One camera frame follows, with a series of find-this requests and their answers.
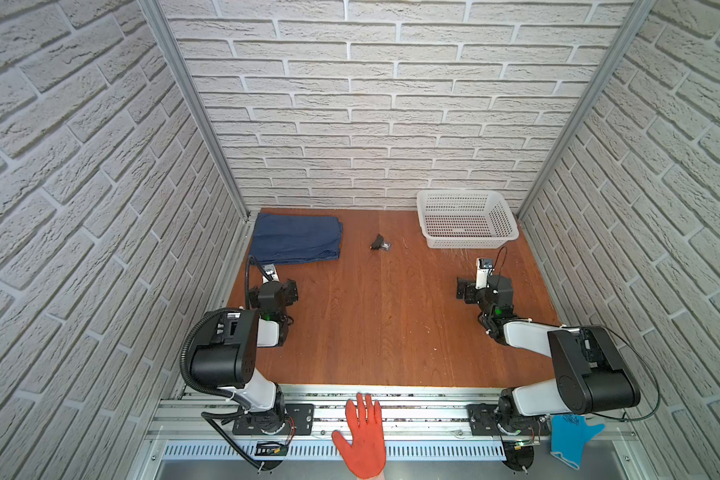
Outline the dark blue denim trousers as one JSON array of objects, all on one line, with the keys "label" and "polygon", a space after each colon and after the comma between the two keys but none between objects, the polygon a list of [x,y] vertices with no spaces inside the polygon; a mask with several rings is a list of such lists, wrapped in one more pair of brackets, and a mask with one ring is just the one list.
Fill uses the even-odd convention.
[{"label": "dark blue denim trousers", "polygon": [[337,217],[260,213],[249,254],[261,264],[274,265],[337,260],[342,236]]}]

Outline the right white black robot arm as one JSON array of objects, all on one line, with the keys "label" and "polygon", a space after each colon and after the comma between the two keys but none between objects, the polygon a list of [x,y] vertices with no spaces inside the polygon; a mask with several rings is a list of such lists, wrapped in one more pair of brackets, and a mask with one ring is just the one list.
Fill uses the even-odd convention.
[{"label": "right white black robot arm", "polygon": [[534,421],[562,414],[594,414],[637,406],[641,392],[611,335],[601,326],[564,327],[514,312],[509,278],[457,280],[456,297],[480,309],[478,323],[498,344],[542,355],[554,377],[502,391],[492,421],[517,435]]}]

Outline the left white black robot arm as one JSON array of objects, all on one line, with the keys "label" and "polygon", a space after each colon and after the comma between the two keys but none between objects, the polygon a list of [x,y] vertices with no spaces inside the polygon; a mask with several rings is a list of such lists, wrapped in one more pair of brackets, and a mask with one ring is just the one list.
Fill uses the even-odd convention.
[{"label": "left white black robot arm", "polygon": [[247,294],[249,307],[204,314],[180,349],[181,376],[191,389],[238,405],[243,419],[266,435],[290,426],[282,389],[256,368],[260,348],[285,344],[298,300],[297,284],[272,280]]}]

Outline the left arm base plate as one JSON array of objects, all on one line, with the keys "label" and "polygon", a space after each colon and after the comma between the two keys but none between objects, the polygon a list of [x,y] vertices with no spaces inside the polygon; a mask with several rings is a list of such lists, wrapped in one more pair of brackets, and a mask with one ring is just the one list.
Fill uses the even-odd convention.
[{"label": "left arm base plate", "polygon": [[266,412],[250,413],[233,422],[236,436],[310,436],[314,420],[313,404],[287,403]]}]

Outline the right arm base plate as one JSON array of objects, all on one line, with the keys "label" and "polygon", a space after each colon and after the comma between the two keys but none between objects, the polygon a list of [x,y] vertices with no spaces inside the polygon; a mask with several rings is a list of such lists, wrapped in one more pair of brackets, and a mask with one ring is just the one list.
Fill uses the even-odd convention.
[{"label": "right arm base plate", "polygon": [[467,416],[473,436],[538,438],[549,436],[551,432],[548,417],[523,416],[509,407],[495,404],[470,404]]}]

